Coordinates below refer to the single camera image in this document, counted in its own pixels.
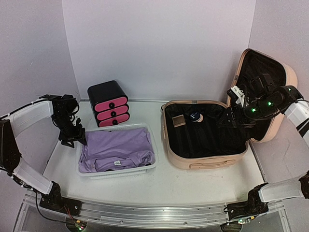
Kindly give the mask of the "purple garment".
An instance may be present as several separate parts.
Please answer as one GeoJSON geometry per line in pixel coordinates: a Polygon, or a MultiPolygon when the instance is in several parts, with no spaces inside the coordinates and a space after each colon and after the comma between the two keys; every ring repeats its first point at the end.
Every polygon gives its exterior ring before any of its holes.
{"type": "Polygon", "coordinates": [[[155,153],[146,128],[89,131],[82,146],[79,172],[101,173],[152,165],[155,153]]]}

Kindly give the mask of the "white perforated plastic basket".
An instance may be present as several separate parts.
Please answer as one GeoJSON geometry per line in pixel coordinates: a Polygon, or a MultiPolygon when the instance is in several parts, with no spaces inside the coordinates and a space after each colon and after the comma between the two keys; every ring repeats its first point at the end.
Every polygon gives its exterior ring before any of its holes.
{"type": "Polygon", "coordinates": [[[86,145],[76,148],[79,176],[103,179],[145,173],[158,164],[158,151],[146,123],[96,128],[86,132],[86,145]]]}

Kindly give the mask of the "pink hard-shell suitcase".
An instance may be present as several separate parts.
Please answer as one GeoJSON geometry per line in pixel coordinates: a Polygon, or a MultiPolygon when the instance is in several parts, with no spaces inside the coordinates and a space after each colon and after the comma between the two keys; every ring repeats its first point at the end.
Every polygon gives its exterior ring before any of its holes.
{"type": "Polygon", "coordinates": [[[298,84],[295,71],[274,58],[246,49],[226,102],[177,100],[163,105],[163,135],[169,161],[180,169],[233,165],[249,142],[270,141],[283,120],[287,89],[298,84]]]}

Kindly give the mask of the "black pink drawer organizer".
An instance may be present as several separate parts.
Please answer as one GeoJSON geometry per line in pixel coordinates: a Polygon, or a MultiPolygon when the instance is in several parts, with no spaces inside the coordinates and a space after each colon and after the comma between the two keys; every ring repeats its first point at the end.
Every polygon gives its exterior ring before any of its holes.
{"type": "Polygon", "coordinates": [[[117,81],[90,86],[87,93],[98,127],[114,126],[129,120],[128,97],[117,81]]]}

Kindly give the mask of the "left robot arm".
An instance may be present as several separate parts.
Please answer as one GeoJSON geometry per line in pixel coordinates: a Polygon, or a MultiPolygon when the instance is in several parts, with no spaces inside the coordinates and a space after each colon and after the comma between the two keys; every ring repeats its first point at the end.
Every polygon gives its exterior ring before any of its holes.
{"type": "Polygon", "coordinates": [[[85,128],[76,117],[79,108],[72,95],[45,94],[0,118],[0,169],[20,186],[47,195],[45,201],[54,211],[65,207],[64,199],[54,192],[57,183],[27,162],[18,137],[31,126],[49,118],[59,130],[58,140],[62,145],[71,148],[76,142],[86,145],[85,128]]]}

